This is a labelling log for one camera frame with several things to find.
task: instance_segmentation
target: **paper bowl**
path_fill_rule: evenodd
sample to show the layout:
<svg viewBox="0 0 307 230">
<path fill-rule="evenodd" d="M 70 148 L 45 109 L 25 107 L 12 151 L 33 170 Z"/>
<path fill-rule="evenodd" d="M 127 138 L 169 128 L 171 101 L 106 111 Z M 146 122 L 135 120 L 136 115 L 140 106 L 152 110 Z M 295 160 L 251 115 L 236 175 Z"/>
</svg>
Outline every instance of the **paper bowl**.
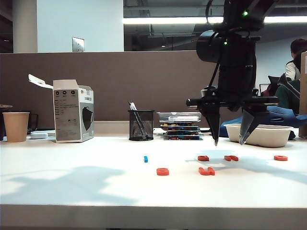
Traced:
<svg viewBox="0 0 307 230">
<path fill-rule="evenodd" d="M 241 124 L 225 125 L 230 141 L 239 142 Z M 290 131 L 290 126 L 258 125 L 246 140 L 246 144 L 276 148 L 285 146 Z"/>
</svg>

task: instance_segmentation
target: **stack of boxes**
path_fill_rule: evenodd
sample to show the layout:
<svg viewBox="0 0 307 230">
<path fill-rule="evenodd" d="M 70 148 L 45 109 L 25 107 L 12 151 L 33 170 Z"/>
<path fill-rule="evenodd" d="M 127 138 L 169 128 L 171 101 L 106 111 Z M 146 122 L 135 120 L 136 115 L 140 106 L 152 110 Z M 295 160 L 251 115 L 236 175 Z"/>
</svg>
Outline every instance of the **stack of boxes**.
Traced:
<svg viewBox="0 0 307 230">
<path fill-rule="evenodd" d="M 169 140 L 199 140 L 199 127 L 201 113 L 197 112 L 171 112 L 159 114 L 160 127 L 166 131 L 164 139 Z"/>
</svg>

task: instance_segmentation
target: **green led light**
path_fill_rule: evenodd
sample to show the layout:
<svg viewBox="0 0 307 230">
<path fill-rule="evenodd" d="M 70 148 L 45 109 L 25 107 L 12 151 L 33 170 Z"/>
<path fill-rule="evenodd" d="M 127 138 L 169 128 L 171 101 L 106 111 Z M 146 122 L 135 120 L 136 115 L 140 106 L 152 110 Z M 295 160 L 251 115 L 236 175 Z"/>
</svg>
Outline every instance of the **green led light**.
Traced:
<svg viewBox="0 0 307 230">
<path fill-rule="evenodd" d="M 245 17 L 245 16 L 248 15 L 248 12 L 247 11 L 243 11 L 242 15 L 243 15 L 243 17 Z"/>
</svg>

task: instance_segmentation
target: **cardboard box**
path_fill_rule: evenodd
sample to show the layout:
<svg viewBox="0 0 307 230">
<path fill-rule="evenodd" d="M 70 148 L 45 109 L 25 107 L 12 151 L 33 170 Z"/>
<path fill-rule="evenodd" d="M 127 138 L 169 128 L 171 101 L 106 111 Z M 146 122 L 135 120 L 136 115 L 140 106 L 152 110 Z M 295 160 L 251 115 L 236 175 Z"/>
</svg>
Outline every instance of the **cardboard box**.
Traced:
<svg viewBox="0 0 307 230">
<path fill-rule="evenodd" d="M 56 142 L 83 142 L 94 136 L 94 92 L 76 80 L 54 80 L 53 86 L 29 74 L 29 81 L 53 90 Z"/>
<path fill-rule="evenodd" d="M 302 53 L 301 59 L 301 89 L 299 114 L 307 114 L 307 52 Z M 298 135 L 302 138 L 307 137 L 307 125 L 299 127 Z"/>
</svg>

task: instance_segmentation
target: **black mesh pencil holder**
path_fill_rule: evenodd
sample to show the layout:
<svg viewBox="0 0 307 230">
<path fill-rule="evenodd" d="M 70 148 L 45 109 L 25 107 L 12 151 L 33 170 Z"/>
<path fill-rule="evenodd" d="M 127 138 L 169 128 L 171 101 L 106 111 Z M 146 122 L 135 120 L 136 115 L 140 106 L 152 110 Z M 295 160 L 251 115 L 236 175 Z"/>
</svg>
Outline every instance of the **black mesh pencil holder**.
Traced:
<svg viewBox="0 0 307 230">
<path fill-rule="evenodd" d="M 128 110 L 129 140 L 152 140 L 154 138 L 154 110 Z"/>
</svg>

